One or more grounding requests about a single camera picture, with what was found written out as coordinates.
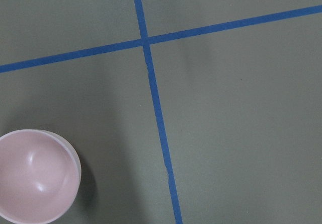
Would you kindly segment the pink bowl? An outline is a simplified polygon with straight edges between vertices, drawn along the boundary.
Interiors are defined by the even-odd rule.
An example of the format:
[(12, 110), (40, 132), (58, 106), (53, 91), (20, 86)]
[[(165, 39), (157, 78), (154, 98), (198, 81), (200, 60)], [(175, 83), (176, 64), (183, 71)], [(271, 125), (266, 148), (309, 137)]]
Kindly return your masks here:
[(1, 217), (51, 223), (72, 206), (82, 176), (79, 156), (60, 135), (22, 129), (1, 136)]

